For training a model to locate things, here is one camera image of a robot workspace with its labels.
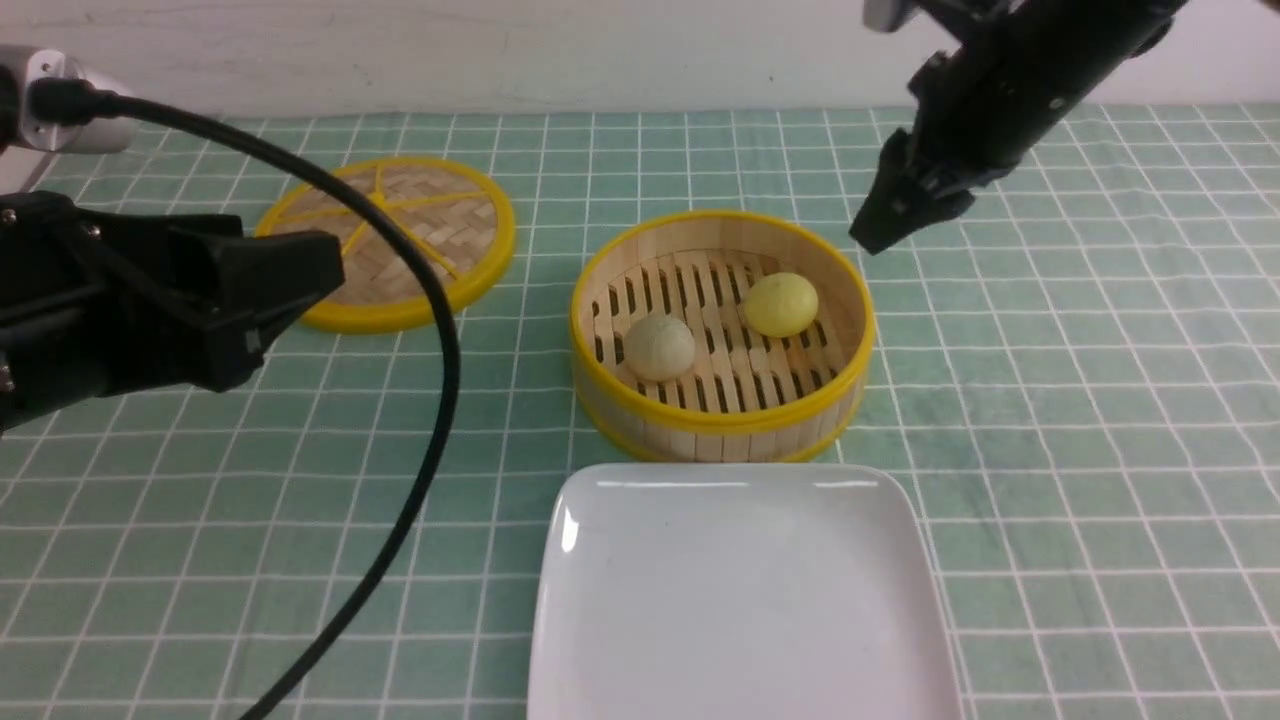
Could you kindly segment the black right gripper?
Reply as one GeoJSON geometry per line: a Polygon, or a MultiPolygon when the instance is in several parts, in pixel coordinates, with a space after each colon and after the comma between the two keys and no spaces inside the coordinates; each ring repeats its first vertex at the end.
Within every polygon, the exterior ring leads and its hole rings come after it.
{"type": "Polygon", "coordinates": [[[1179,1],[922,1],[956,40],[909,82],[918,111],[895,131],[849,234],[870,255],[974,204],[1124,61],[1158,44],[1179,1]]]}

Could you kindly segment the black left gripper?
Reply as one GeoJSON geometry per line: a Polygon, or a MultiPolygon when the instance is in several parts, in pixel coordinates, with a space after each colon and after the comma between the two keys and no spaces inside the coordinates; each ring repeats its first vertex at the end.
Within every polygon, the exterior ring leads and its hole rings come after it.
{"type": "Polygon", "coordinates": [[[346,282],[324,231],[241,237],[227,214],[124,215],[3,196],[3,429],[87,398],[227,392],[346,282]]]}

